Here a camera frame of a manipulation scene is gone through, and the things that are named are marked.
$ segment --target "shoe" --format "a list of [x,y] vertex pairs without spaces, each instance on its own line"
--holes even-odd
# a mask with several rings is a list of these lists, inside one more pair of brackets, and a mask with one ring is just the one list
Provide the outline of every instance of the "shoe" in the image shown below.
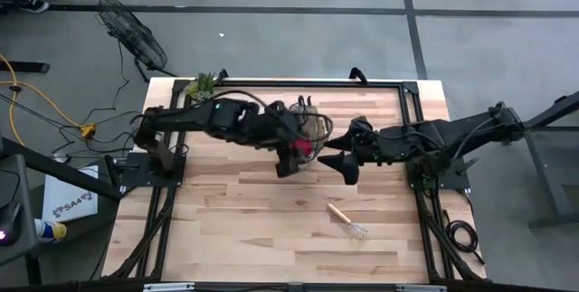
[[32,13],[42,13],[50,7],[42,0],[13,0],[13,3],[21,10]]

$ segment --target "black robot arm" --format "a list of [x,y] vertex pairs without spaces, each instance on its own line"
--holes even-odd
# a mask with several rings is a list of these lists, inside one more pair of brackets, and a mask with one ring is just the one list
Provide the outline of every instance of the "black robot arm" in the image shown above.
[[488,142],[519,139],[522,130],[515,111],[502,102],[486,112],[454,121],[423,121],[376,131],[365,117],[358,117],[343,136],[325,144],[342,152],[320,156],[318,161],[339,171],[346,184],[357,183],[358,167],[365,163],[390,165],[410,160],[418,160],[423,178],[435,179],[453,160]]
[[299,117],[283,102],[271,103],[264,113],[256,103],[238,99],[212,99],[188,108],[148,108],[142,115],[135,144],[158,161],[158,172],[170,172],[174,153],[157,132],[203,131],[210,137],[256,149],[276,150],[279,177],[298,171]]

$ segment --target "fan stand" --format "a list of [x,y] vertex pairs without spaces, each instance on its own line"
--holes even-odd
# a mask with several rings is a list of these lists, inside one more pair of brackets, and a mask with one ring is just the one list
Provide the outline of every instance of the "fan stand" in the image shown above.
[[[143,68],[141,67],[141,62],[138,60],[137,57],[135,57],[134,62],[135,62],[135,66],[137,66],[138,72],[141,74],[141,77],[143,78],[143,81],[145,83],[149,83],[150,79],[147,77],[147,75],[145,75],[145,72],[143,71]],[[148,71],[160,71],[160,72],[162,72],[166,75],[169,75],[171,77],[178,77],[169,71],[161,70],[155,66],[151,66],[151,65],[145,65],[145,66],[147,67]]]

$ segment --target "wooden whisk handle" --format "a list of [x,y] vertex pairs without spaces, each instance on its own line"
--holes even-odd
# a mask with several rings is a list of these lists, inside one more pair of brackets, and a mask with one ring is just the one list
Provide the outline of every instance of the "wooden whisk handle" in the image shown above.
[[346,224],[352,224],[352,220],[348,219],[347,216],[345,216],[344,213],[342,213],[339,209],[336,208],[336,206],[332,205],[331,203],[329,203],[327,205],[327,207],[329,208],[329,210],[331,212],[334,213],[334,215],[336,215],[340,220],[342,220],[344,223]]

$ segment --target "red object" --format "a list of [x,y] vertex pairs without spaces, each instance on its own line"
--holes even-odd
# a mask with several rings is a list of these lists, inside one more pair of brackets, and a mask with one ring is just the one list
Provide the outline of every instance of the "red object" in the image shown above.
[[297,148],[302,155],[310,155],[312,151],[311,143],[304,139],[298,139],[290,146],[292,148]]

